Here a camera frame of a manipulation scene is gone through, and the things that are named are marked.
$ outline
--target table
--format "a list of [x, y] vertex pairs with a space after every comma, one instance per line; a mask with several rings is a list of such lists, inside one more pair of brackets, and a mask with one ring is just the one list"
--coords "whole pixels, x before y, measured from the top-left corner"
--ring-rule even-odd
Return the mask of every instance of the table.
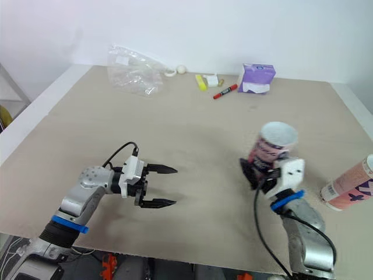
[[[222, 78], [226, 87], [237, 77]], [[338, 249], [337, 278], [371, 278], [373, 226], [367, 213], [373, 203], [340, 213], [318, 198], [329, 180], [373, 151], [330, 84], [275, 79], [267, 95], [232, 92], [213, 100], [219, 88], [201, 92], [191, 73], [164, 81], [162, 92], [142, 97], [113, 89], [105, 67], [76, 66], [33, 102], [0, 135], [0, 232], [38, 236], [84, 168], [101, 165], [124, 142], [135, 141], [145, 162], [179, 171], [151, 174], [147, 198], [177, 204], [141, 209], [133, 198], [106, 195], [77, 246], [281, 273], [256, 234], [254, 192], [238, 164], [261, 126], [278, 120], [299, 132], [293, 154], [305, 159], [306, 199], [322, 214]], [[370, 133], [371, 126], [364, 128]], [[121, 165], [130, 152], [121, 152], [113, 164]], [[264, 236], [288, 265], [281, 220], [269, 201], [259, 202]]]

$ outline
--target tape roll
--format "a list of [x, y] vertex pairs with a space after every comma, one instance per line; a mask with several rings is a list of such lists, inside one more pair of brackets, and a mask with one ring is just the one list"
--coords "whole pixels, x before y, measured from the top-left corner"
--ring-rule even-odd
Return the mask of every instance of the tape roll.
[[170, 69], [168, 69], [168, 70], [166, 70], [165, 72], [164, 72], [164, 75], [166, 76], [166, 77], [173, 77], [173, 76], [175, 76], [176, 75], [176, 70], [170, 70]]

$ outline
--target orange robot base part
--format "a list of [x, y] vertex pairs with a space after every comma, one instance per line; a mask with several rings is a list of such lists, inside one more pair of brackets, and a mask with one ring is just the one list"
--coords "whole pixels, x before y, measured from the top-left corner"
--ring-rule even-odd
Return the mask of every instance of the orange robot base part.
[[103, 257], [104, 270], [100, 272], [100, 276], [103, 278], [103, 280], [112, 280], [112, 275], [116, 269], [116, 266], [117, 258], [114, 255], [108, 253]]
[[237, 280], [254, 280], [254, 278], [249, 273], [244, 273], [242, 275], [237, 275]]

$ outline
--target paper cup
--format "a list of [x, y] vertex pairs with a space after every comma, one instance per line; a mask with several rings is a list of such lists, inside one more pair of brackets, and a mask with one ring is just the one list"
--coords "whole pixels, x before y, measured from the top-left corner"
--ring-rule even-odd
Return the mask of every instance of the paper cup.
[[284, 122], [269, 122], [262, 127], [248, 161], [257, 171], [266, 172], [273, 167], [276, 159], [287, 158], [297, 141], [295, 128]]
[[373, 195], [373, 155], [343, 173], [321, 189], [321, 198], [327, 206], [341, 211], [368, 200]]

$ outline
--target small white ball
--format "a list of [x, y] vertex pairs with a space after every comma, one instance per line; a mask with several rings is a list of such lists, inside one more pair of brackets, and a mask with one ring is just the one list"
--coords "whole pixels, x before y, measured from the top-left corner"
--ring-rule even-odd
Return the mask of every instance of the small white ball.
[[184, 73], [186, 73], [187, 68], [184, 65], [179, 65], [179, 66], [176, 67], [176, 71], [179, 74], [184, 74]]

